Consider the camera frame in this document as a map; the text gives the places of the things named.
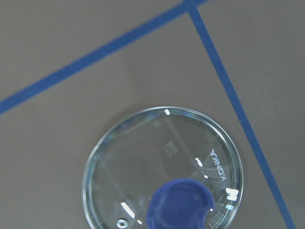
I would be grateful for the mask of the glass lid purple knob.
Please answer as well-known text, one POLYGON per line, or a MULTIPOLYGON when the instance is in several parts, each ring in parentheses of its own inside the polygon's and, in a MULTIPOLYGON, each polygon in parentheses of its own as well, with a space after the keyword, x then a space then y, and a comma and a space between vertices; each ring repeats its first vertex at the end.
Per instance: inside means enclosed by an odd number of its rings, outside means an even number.
POLYGON ((82 202, 93 229, 226 229, 243 182, 238 151, 214 120, 154 107, 99 140, 86 163, 82 202))

